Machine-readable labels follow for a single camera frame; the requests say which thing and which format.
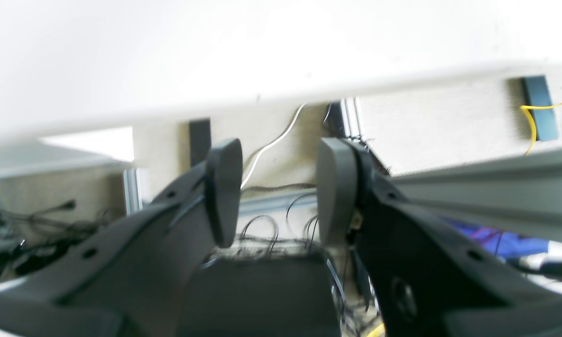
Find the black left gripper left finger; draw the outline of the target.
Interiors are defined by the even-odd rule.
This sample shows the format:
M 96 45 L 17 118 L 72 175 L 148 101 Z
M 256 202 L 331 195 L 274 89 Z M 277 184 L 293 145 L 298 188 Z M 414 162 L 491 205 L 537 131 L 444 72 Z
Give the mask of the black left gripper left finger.
M 26 277 L 0 283 L 0 333 L 16 337 L 173 337 L 191 275 L 234 241 L 242 147 L 204 162 L 144 209 Z

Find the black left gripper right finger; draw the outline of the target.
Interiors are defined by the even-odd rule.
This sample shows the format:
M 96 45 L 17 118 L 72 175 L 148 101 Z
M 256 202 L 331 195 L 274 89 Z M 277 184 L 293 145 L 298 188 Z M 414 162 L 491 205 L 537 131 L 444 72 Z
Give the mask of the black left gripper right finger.
M 364 147 L 321 139 L 317 180 L 320 241 L 356 250 L 388 336 L 562 337 L 562 294 L 412 203 Z

